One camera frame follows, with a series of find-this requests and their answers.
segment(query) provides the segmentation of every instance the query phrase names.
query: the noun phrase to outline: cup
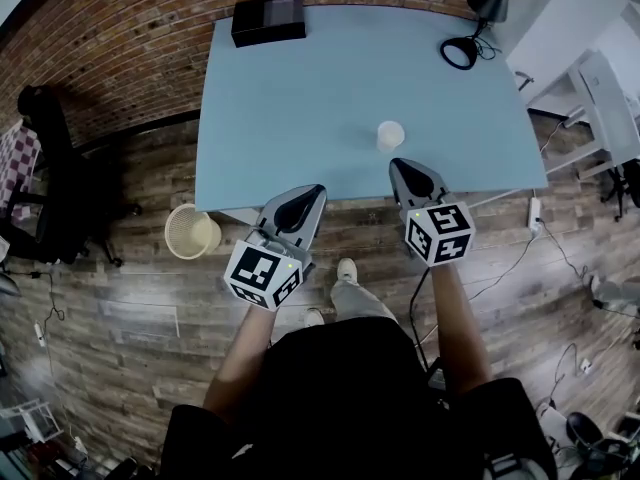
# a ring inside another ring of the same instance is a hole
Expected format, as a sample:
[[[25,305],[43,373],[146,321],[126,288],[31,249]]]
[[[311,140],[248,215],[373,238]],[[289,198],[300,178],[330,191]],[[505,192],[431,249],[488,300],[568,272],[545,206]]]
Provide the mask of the cup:
[[[378,126],[378,150],[390,153],[404,142],[404,128],[395,121],[385,121]]]

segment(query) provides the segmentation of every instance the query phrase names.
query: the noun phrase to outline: red brick wall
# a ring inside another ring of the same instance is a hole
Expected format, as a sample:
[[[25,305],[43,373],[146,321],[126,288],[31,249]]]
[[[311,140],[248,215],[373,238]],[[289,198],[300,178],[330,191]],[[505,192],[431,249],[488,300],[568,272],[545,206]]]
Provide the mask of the red brick wall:
[[[0,51],[0,130],[26,84],[59,89],[76,143],[200,107],[213,27],[239,0],[47,0]],[[472,18],[465,0],[305,0]]]

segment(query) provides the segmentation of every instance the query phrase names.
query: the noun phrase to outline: light blue table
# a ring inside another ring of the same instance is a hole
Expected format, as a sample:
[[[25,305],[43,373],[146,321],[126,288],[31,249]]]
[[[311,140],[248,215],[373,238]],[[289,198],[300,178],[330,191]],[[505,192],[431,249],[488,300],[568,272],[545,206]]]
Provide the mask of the light blue table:
[[[440,43],[467,20],[367,6],[305,8],[306,39],[236,48],[218,21],[202,99],[196,206],[263,206],[323,184],[329,199],[391,195],[389,160],[439,172],[452,191],[547,185],[537,141],[502,56],[450,67]],[[376,148],[382,121],[406,140]]]

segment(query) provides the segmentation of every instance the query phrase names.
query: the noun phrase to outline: wooden floor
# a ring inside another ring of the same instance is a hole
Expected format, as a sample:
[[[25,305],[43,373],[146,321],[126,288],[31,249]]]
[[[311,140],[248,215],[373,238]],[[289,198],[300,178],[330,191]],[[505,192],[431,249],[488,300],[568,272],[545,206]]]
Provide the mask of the wooden floor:
[[[542,144],[555,121],[533,120]],[[214,255],[195,261],[174,258],[164,243],[169,212],[194,198],[197,124],[143,134],[103,152],[119,159],[127,198],[144,208],[142,216],[113,226],[123,267],[109,266],[93,248],[90,258],[52,269],[56,304],[66,313],[64,322],[48,324],[56,385],[73,434],[94,454],[155,461],[171,408],[202,401],[243,317],[244,305],[225,289],[222,273],[245,226],[213,214],[223,243]],[[562,130],[548,150],[567,150],[589,134],[581,126]],[[543,219],[570,261],[622,280],[640,274],[640,213],[630,209],[614,223],[614,208],[600,203],[608,187],[606,177],[578,183],[566,168],[537,195]],[[459,266],[469,296],[494,283],[522,254],[530,238],[530,196],[523,191],[473,209],[478,235]],[[391,200],[330,203],[314,242],[317,268],[280,310],[274,339],[300,327],[310,306],[331,318],[329,291],[343,256],[356,260],[361,284],[409,331],[409,299],[423,264],[407,256],[402,232]],[[10,267],[34,268],[22,261]],[[51,400],[66,426],[33,330],[34,321],[43,322],[49,312],[48,279],[17,281],[23,297],[0,299],[9,379],[21,395]],[[435,323],[430,283],[418,300],[419,333],[426,335]],[[594,368],[588,376],[574,376],[574,358],[567,355],[560,368],[566,378],[555,394],[560,410],[580,410],[610,429],[639,394],[640,355],[631,348],[637,323],[595,309],[550,239],[534,241],[521,264],[472,306],[496,375],[519,377],[534,404],[549,395],[556,364],[572,342],[579,359],[588,357]],[[435,334],[425,349],[429,357],[437,355]]]

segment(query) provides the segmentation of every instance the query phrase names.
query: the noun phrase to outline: sneaker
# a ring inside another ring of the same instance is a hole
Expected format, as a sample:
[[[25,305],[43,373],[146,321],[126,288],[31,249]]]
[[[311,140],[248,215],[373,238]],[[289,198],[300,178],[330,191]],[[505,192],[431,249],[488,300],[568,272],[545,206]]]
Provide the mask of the sneaker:
[[[304,326],[315,327],[316,325],[324,325],[324,317],[316,308],[309,308],[304,315]]]
[[[358,284],[358,268],[351,258],[342,258],[338,263],[338,281]]]

